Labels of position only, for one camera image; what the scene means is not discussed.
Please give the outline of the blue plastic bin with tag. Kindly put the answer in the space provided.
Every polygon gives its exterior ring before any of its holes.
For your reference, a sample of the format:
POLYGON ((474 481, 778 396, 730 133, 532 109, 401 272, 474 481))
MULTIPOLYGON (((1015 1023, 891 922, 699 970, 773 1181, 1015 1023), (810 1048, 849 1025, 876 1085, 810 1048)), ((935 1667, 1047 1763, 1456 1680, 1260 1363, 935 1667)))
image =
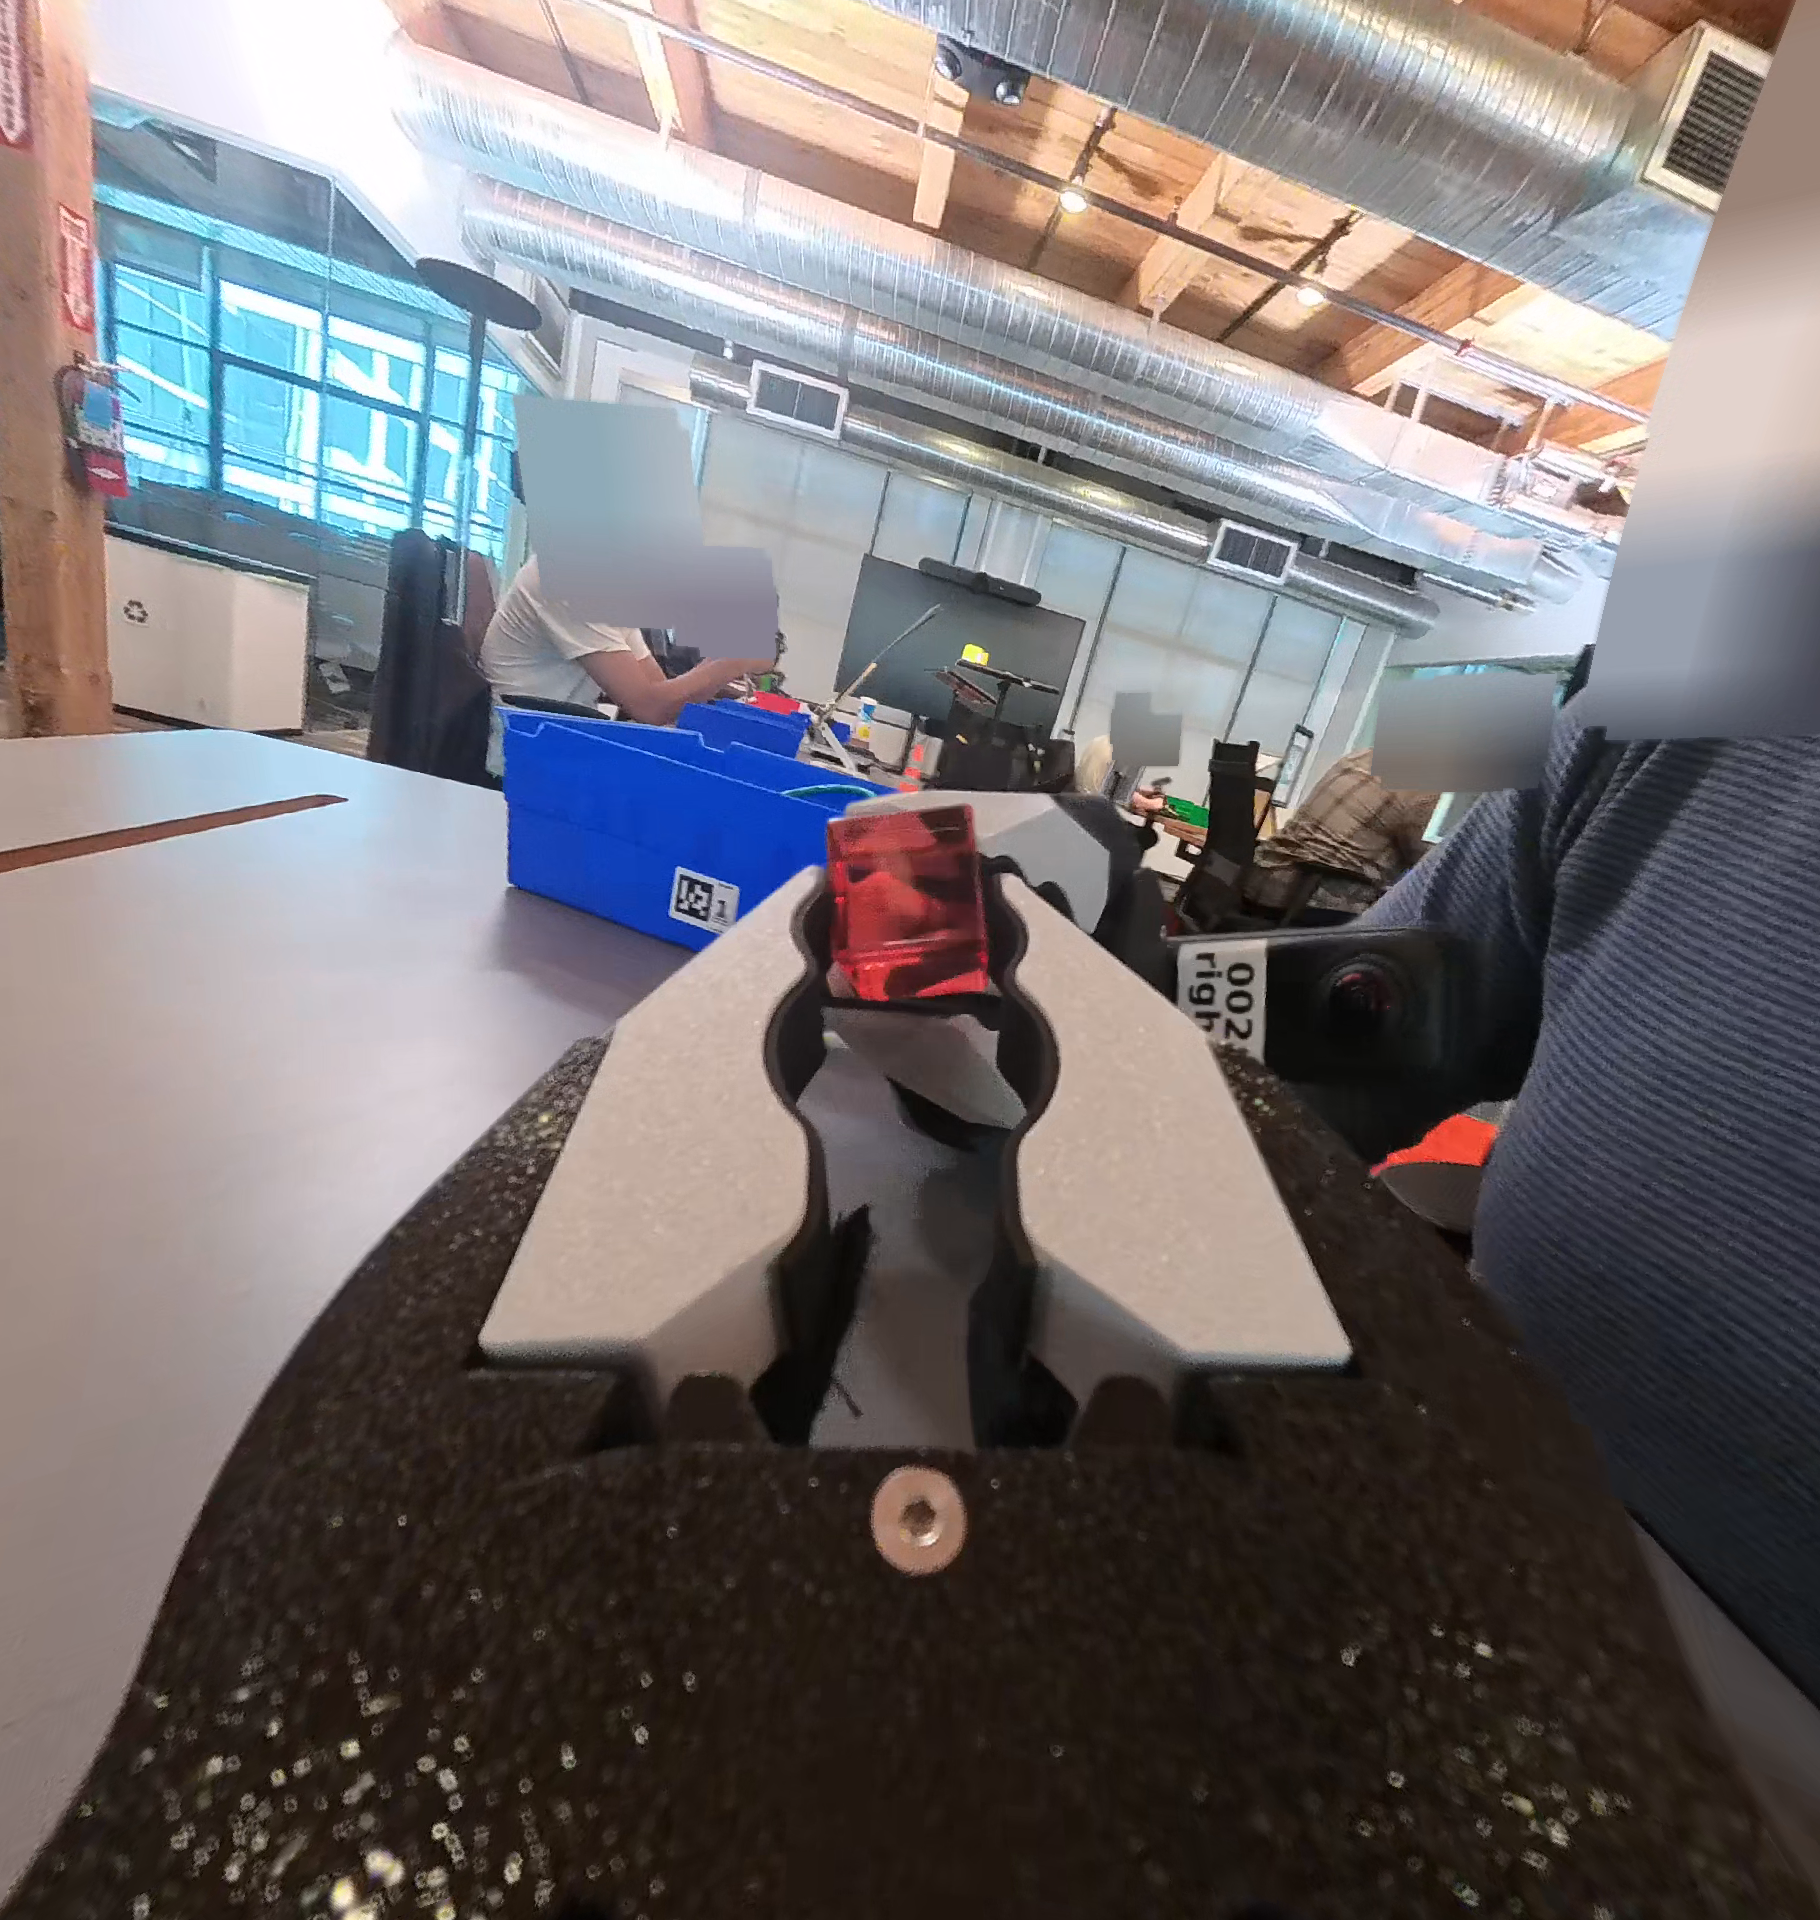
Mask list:
POLYGON ((824 858, 886 784, 695 734, 504 707, 510 884, 706 946, 824 858))

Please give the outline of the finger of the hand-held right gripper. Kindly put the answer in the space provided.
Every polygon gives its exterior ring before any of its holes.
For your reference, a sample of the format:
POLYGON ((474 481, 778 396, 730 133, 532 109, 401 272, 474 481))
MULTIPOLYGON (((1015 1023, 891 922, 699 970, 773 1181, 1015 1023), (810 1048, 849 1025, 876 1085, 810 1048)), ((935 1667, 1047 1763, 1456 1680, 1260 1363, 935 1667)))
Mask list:
POLYGON ((1059 887, 1065 913, 1099 932, 1118 892, 1118 805, 1081 793, 910 793, 853 805, 853 820, 910 814, 926 826, 940 808, 968 808, 977 853, 1006 858, 1033 892, 1059 887))
POLYGON ((824 1031, 876 1070, 903 1120, 951 1150, 985 1150, 1023 1123, 994 1067, 994 1029, 968 1013, 908 1013, 832 1003, 824 1031))

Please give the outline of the red transparent cube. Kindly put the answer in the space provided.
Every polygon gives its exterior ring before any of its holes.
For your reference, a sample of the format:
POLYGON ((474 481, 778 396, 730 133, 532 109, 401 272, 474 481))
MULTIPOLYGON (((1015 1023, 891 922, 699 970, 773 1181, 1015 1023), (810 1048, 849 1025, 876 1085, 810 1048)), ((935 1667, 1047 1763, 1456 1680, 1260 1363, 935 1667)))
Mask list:
POLYGON ((829 962, 861 1010, 991 997, 985 871, 968 805, 824 826, 829 962))

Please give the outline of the black wall screen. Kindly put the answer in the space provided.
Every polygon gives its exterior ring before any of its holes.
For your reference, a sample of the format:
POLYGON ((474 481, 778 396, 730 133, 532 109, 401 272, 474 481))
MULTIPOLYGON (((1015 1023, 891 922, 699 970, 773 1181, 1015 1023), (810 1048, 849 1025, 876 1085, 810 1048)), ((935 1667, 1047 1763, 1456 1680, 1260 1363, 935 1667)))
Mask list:
POLYGON ((942 561, 859 564, 838 695, 859 695, 926 722, 947 722, 963 668, 985 688, 985 720, 1049 734, 1087 625, 1049 613, 1038 591, 942 561))

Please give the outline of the wooden post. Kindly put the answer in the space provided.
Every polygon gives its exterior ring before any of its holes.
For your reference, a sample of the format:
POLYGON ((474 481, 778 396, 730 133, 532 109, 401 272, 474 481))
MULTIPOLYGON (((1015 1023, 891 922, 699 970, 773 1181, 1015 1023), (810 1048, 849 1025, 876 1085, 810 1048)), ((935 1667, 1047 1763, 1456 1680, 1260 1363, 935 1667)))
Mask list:
POLYGON ((106 521, 61 380, 100 358, 84 4, 0 4, 0 555, 15 728, 106 734, 106 521))

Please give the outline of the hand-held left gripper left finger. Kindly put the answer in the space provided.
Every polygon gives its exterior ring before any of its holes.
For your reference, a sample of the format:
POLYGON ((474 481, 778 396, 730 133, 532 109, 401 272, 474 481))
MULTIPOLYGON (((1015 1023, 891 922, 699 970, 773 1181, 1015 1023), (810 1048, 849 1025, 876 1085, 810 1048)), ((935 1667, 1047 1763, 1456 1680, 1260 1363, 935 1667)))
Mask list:
POLYGON ((829 908, 802 871, 607 1031, 482 1363, 617 1376, 659 1433, 714 1378, 770 1441, 810 1441, 875 1262, 870 1204, 832 1208, 799 1115, 824 1070, 829 908))

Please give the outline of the red fire extinguisher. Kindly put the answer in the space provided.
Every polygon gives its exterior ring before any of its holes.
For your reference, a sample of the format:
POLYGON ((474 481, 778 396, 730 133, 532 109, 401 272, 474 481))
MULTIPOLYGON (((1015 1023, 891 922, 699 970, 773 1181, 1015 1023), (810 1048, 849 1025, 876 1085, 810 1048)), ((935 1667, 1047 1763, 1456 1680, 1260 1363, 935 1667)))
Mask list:
POLYGON ((79 489, 129 499, 124 410, 113 370, 74 358, 57 373, 65 472, 79 489))

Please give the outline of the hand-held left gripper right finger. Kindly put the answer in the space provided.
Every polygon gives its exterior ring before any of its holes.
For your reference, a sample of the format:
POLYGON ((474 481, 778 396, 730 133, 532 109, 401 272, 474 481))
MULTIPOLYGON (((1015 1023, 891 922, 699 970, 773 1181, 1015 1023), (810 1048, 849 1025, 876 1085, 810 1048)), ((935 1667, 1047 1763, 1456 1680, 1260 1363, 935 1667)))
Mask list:
POLYGON ((968 1301, 979 1448, 1065 1445, 1108 1384, 1344 1378, 1348 1330, 1210 1041, 1020 879, 986 879, 994 1250, 968 1301))

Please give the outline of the long silver ceiling duct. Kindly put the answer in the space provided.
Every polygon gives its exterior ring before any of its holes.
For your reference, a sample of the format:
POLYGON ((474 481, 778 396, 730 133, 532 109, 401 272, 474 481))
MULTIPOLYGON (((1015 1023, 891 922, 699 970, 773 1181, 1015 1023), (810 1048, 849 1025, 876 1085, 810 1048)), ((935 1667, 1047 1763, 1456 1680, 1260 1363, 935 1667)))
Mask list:
POLYGON ((994 426, 1185 499, 1564 605, 1614 570, 1594 518, 1499 502, 1505 462, 743 168, 676 184, 465 177, 465 236, 670 308, 849 387, 994 426))

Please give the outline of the black floor lamp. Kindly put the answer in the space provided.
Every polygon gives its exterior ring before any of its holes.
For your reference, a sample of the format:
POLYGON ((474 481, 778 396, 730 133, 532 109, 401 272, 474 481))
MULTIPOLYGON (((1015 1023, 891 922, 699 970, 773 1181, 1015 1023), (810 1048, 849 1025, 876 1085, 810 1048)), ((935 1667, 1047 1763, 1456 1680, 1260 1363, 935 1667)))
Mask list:
POLYGON ((460 518, 452 541, 468 547, 471 512, 474 512, 474 445, 478 445, 478 417, 482 417, 482 358, 485 333, 504 330, 514 336, 537 333, 542 310, 515 287, 503 284, 490 272, 478 272, 452 258, 420 256, 412 263, 417 279, 441 298, 446 308, 465 315, 465 353, 468 353, 468 387, 465 387, 465 434, 460 434, 460 518))

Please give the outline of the wide silver ceiling duct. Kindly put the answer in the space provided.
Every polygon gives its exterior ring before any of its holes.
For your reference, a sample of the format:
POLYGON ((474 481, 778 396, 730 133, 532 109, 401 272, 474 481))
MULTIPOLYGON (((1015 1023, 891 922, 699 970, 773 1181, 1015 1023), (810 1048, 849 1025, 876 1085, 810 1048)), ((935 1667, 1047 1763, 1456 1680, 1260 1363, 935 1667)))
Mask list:
POLYGON ((1666 340, 1709 236, 1650 177, 1688 39, 1616 83, 1469 4, 886 10, 1666 340))

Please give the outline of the white recycling cabinet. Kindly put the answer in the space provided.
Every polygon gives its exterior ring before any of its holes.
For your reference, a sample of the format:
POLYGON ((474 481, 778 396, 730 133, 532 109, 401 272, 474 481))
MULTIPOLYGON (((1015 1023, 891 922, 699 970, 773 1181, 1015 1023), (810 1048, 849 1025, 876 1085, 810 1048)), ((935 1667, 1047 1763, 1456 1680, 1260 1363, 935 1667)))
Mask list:
POLYGON ((302 574, 110 529, 113 712, 197 730, 302 734, 309 602, 302 574))

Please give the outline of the person's right forearm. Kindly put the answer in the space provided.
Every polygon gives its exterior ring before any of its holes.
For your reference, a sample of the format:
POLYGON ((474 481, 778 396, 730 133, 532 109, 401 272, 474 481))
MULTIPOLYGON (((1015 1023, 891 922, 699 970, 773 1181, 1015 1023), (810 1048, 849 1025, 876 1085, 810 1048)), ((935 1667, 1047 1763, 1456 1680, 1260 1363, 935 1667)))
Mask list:
POLYGON ((1497 946, 1540 946, 1554 896, 1554 808, 1545 788, 1483 795, 1359 928, 1440 928, 1497 946))

